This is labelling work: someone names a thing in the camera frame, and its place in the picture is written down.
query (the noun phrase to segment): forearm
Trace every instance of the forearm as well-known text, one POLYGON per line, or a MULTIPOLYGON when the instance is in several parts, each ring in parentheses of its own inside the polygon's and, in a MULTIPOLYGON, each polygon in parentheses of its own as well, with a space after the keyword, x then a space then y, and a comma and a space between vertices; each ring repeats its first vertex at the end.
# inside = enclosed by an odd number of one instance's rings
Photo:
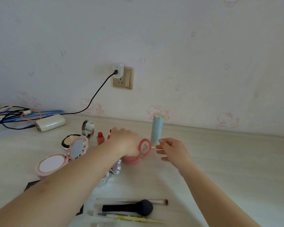
POLYGON ((43 179, 0 209, 0 226, 67 226, 122 157, 109 140, 43 179))
POLYGON ((259 226, 194 164, 179 172, 210 227, 259 226))

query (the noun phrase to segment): person's left hand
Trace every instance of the person's left hand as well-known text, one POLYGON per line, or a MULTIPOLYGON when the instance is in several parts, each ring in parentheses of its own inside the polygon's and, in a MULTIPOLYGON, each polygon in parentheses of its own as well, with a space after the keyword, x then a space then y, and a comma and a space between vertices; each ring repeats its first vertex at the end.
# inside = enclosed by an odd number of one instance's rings
POLYGON ((122 152, 123 156, 138 156, 139 151, 138 135, 130 130, 124 128, 118 129, 114 127, 111 130, 110 141, 114 142, 116 147, 122 152))

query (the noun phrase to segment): triangle logo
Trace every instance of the triangle logo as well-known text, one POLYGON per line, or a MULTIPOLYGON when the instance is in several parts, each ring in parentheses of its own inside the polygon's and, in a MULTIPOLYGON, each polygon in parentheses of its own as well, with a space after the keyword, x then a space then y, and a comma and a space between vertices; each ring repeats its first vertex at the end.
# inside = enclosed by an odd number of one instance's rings
POLYGON ((148 149, 148 147, 144 144, 143 150, 146 150, 146 149, 148 149))

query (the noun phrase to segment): white power bank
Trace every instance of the white power bank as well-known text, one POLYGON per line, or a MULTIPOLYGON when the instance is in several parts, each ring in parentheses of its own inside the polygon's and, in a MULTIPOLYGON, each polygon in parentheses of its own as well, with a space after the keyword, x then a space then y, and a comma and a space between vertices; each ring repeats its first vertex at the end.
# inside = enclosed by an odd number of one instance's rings
POLYGON ((65 123, 65 118, 62 115, 57 114, 37 120, 35 126, 38 131, 48 131, 63 126, 65 123))

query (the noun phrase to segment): black brush handle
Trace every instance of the black brush handle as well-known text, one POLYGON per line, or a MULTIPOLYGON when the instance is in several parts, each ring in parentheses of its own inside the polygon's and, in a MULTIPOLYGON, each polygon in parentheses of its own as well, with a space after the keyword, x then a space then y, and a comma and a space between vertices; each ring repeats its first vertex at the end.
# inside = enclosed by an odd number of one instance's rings
POLYGON ((102 212, 113 212, 113 211, 135 212, 136 204, 103 205, 102 207, 102 212))

